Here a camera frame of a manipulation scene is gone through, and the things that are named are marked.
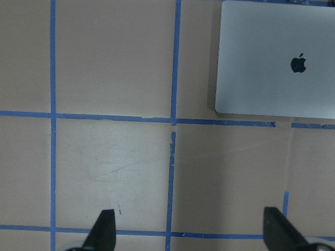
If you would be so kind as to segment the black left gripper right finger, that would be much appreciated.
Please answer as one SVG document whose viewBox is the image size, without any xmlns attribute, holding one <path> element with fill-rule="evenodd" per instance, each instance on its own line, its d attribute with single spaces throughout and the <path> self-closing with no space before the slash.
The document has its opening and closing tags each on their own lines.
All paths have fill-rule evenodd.
<svg viewBox="0 0 335 251">
<path fill-rule="evenodd" d="M 263 240 L 268 250 L 312 250 L 312 246 L 276 207 L 263 211 Z"/>
</svg>

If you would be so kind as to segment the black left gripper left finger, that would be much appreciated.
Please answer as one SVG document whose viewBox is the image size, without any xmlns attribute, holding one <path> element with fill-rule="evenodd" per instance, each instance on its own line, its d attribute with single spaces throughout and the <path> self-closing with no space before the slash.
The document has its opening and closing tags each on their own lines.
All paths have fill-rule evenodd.
<svg viewBox="0 0 335 251">
<path fill-rule="evenodd" d="M 102 210 L 81 250 L 113 251 L 116 247 L 116 222 L 114 209 Z"/>
</svg>

